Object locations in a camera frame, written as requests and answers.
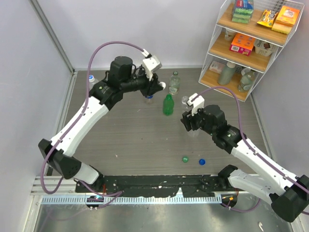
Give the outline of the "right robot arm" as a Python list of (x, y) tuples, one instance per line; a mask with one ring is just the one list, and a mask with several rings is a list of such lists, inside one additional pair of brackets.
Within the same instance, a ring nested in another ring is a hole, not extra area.
[(240, 130), (227, 123), (218, 105), (208, 105), (182, 114), (187, 131), (200, 129), (222, 150), (246, 163), (258, 176), (228, 165), (219, 172), (218, 185), (224, 191), (241, 189), (268, 203), (283, 220), (294, 222), (309, 205), (309, 178), (297, 176), (265, 155)]

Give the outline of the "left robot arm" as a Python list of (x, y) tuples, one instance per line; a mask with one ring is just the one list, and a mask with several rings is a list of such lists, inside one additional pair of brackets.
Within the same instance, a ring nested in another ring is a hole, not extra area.
[(100, 172), (74, 158), (75, 151), (91, 130), (128, 92), (140, 91), (150, 97), (165, 88), (155, 73), (162, 66), (156, 56), (149, 55), (139, 67), (129, 57), (116, 57), (106, 71), (105, 78), (89, 91), (82, 107), (66, 126), (50, 140), (42, 139), (39, 149), (46, 162), (65, 179), (78, 179), (92, 192), (103, 187)]

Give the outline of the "clear plastic bottle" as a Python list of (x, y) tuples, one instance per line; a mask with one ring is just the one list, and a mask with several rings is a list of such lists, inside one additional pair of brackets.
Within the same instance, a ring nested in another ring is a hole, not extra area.
[[(189, 112), (192, 109), (192, 107), (187, 104), (188, 100), (189, 100), (188, 96), (182, 97), (182, 113)], [(188, 135), (192, 138), (196, 138), (198, 137), (199, 133), (200, 133), (200, 129), (191, 130), (188, 132)]]

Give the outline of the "white bottle cap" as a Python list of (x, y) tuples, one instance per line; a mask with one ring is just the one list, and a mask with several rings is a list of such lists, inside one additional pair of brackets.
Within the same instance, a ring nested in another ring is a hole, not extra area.
[(165, 83), (165, 82), (160, 82), (159, 84), (160, 84), (160, 86), (161, 86), (163, 89), (166, 88), (166, 83)]

